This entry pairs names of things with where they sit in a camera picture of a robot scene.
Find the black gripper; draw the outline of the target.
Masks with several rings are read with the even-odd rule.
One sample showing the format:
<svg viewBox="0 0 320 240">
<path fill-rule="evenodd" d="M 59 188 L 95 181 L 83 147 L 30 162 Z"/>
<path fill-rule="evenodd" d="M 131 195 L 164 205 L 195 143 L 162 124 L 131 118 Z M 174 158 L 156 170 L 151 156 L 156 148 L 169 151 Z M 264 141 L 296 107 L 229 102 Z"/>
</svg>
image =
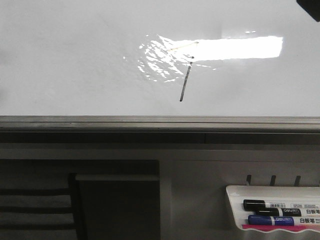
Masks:
<svg viewBox="0 0 320 240">
<path fill-rule="evenodd" d="M 296 0 L 296 2 L 316 22 L 320 21 L 320 0 Z"/>
</svg>

